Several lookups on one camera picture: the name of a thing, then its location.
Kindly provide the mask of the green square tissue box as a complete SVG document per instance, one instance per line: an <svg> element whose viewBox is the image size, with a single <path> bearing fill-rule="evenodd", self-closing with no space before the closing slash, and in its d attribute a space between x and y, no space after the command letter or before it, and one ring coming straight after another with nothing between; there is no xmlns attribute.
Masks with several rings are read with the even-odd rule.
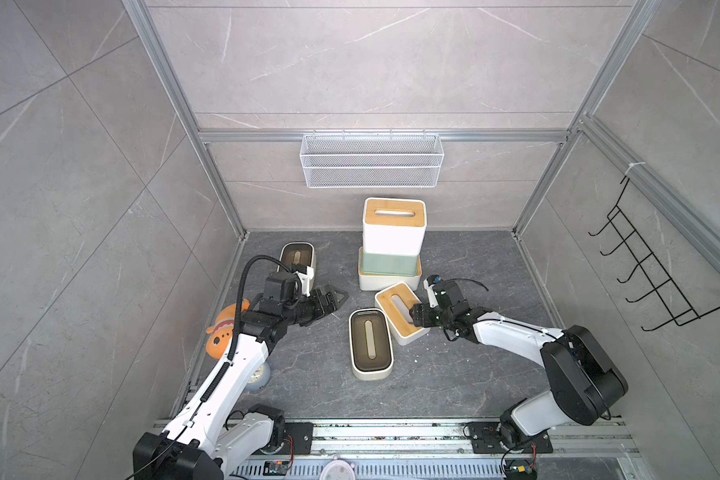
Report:
<svg viewBox="0 0 720 480"><path fill-rule="evenodd" d="M361 248L359 268L364 274L412 277L419 273L419 257L371 253Z"/></svg>

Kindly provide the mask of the bamboo-lid tissue box front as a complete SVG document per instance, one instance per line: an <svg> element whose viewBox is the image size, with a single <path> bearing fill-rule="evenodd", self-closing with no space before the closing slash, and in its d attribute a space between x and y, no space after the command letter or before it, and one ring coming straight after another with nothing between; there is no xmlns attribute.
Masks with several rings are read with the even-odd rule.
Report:
<svg viewBox="0 0 720 480"><path fill-rule="evenodd" d="M426 204L416 199L367 198L362 226L366 252L418 256L427 228Z"/></svg>

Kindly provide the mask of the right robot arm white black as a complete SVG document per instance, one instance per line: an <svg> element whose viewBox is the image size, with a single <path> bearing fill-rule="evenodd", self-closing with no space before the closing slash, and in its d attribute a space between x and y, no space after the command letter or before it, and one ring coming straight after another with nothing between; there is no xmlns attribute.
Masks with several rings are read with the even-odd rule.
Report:
<svg viewBox="0 0 720 480"><path fill-rule="evenodd" d="M611 408L628 392L626 378L587 328L546 328L471 306L455 279L431 275L424 288L427 301L409 309L415 326L439 327L449 341L496 347L544 369L549 389L519 401L500 417L505 449L523 448L568 422L589 426L610 419Z"/></svg>

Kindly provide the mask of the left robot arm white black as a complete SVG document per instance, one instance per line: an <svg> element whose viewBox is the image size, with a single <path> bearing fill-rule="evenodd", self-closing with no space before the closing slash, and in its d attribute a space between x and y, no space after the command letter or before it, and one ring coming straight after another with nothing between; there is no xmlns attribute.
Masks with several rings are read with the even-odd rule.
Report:
<svg viewBox="0 0 720 480"><path fill-rule="evenodd" d="M263 293L235 314L233 338L181 412L133 449L134 479L225 479L251 454L285 441L280 410L257 406L227 424L253 374L265 365L289 326L307 326L339 310L347 292L332 285L301 290L295 273L271 273Z"/></svg>

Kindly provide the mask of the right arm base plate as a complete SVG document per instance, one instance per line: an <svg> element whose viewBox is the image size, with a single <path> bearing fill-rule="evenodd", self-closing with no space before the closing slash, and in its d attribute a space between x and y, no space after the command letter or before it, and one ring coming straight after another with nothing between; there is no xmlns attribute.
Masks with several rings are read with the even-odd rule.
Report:
<svg viewBox="0 0 720 480"><path fill-rule="evenodd" d="M499 421L472 421L463 428L464 437L471 443L476 454L499 454L518 452L526 454L549 454L553 452L547 431L533 437L506 428Z"/></svg>

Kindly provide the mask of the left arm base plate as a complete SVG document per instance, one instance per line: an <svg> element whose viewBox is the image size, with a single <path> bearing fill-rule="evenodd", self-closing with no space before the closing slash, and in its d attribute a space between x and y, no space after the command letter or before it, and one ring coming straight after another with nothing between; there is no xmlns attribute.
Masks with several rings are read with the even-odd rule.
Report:
<svg viewBox="0 0 720 480"><path fill-rule="evenodd" d="M308 455L312 450L314 427L311 422L276 423L269 442L260 452L266 455Z"/></svg>

